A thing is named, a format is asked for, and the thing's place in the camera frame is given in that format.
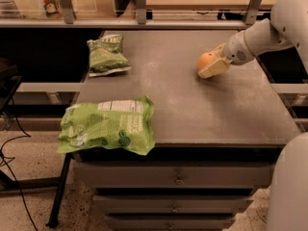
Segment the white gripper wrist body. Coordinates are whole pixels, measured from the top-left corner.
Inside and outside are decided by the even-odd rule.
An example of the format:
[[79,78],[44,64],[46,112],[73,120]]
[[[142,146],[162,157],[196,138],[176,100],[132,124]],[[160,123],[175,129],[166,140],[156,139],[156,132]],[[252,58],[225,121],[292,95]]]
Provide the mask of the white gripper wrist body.
[[246,64],[254,59],[254,55],[245,43],[244,31],[240,31],[232,36],[225,43],[222,53],[233,65]]

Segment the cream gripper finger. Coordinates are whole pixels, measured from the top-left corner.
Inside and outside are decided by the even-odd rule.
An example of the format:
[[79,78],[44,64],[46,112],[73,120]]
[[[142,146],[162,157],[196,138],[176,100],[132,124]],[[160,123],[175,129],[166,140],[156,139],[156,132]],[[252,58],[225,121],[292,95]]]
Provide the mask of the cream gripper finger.
[[229,65],[230,63],[225,59],[215,58],[207,68],[198,70],[197,74],[200,78],[207,79],[225,72]]
[[224,49],[224,46],[225,44],[221,44],[219,45],[218,47],[216,47],[214,50],[213,50],[213,53],[217,56],[217,57],[223,57],[224,54],[223,54],[223,49]]

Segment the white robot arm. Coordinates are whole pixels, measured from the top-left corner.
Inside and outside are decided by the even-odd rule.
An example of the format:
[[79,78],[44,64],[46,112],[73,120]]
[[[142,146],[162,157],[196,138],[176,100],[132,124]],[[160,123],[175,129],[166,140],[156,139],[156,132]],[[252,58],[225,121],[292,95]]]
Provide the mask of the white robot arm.
[[[264,19],[200,56],[197,74],[219,75],[270,51],[295,48],[308,71],[308,0],[277,0]],[[308,133],[280,152],[269,193],[267,231],[308,231]]]

